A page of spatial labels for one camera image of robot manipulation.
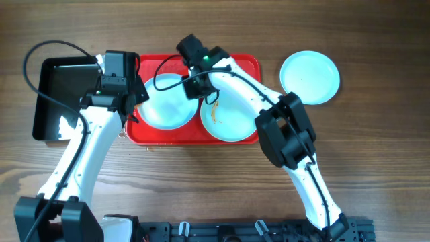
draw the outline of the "red tray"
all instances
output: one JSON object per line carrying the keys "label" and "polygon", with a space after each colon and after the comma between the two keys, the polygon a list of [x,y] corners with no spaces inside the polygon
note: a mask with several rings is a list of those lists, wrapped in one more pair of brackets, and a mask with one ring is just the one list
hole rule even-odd
{"label": "red tray", "polygon": [[[144,54],[140,56],[141,66],[139,75],[146,83],[154,77],[155,69],[165,60],[170,54]],[[231,54],[237,64],[250,76],[257,81],[260,80],[260,65],[258,61],[250,54]],[[180,75],[188,75],[187,67],[183,65],[180,57],[173,58],[167,61],[159,70],[158,74],[162,73],[177,73]],[[250,137],[239,142],[224,142],[214,138],[204,128],[200,119],[200,104],[194,117],[184,126],[175,130],[158,130],[146,124],[140,117],[139,112],[134,110],[134,115],[139,119],[140,123],[127,121],[126,134],[127,137],[138,145],[239,145],[252,144],[258,141],[257,132],[254,132]]]}

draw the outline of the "white round plate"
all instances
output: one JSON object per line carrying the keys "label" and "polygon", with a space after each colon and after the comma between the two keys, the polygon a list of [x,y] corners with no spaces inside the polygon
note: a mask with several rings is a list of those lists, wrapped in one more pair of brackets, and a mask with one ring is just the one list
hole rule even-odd
{"label": "white round plate", "polygon": [[286,59],[280,72],[286,93],[294,92],[304,104],[329,101],[339,89],[341,78],[336,65],[315,51],[300,51]]}
{"label": "white round plate", "polygon": [[[215,97],[216,93],[210,95],[208,102]],[[256,131],[252,113],[223,91],[215,103],[208,105],[203,101],[200,118],[209,134],[226,142],[244,140]]]}
{"label": "white round plate", "polygon": [[[155,79],[158,88],[181,81],[181,75],[165,73]],[[199,100],[188,100],[182,85],[166,91],[157,91],[151,78],[145,83],[149,100],[138,107],[142,119],[153,128],[173,130],[187,124],[197,112]]]}

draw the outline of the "wooden table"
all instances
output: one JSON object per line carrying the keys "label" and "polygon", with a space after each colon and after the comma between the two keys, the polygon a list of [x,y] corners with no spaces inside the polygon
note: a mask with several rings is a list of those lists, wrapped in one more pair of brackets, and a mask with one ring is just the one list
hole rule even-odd
{"label": "wooden table", "polygon": [[[22,78],[29,48],[49,39],[92,54],[175,52],[194,33],[209,47],[254,55],[264,84],[282,91],[282,62],[299,50],[329,56],[341,89],[306,110],[321,173],[349,216],[374,219],[378,241],[430,235],[430,4],[428,1],[3,0],[0,4],[0,241],[17,241],[13,207],[33,196],[66,143],[32,138],[36,95]],[[30,60],[78,56],[47,46]],[[305,218],[289,177],[258,144],[218,147],[112,145],[93,212],[141,221],[281,221]]]}

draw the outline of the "wooden surface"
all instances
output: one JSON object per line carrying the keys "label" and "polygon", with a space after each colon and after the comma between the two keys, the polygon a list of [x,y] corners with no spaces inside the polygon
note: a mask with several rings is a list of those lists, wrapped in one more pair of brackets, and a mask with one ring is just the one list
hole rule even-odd
{"label": "wooden surface", "polygon": [[[26,51],[60,39],[92,54],[170,53],[192,32],[206,46],[254,55],[277,91],[286,57],[329,56],[341,89],[306,110],[332,197],[348,216],[374,219],[378,241],[430,240],[429,26],[428,1],[2,1],[0,241],[17,241],[17,199],[36,194],[65,149],[32,138]],[[77,55],[66,46],[39,50],[29,64],[33,82],[44,59]],[[172,223],[305,218],[289,177],[258,144],[147,148],[125,138],[107,154],[93,212]]]}

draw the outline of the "black container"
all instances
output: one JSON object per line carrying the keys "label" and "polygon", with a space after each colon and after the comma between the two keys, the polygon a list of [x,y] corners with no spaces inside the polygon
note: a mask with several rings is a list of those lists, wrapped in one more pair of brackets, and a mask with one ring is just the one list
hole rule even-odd
{"label": "black container", "polygon": [[[39,91],[79,112],[79,99],[95,87],[98,66],[87,57],[49,58],[42,64]],[[38,97],[33,138],[53,141],[70,139],[78,116],[70,110]]]}

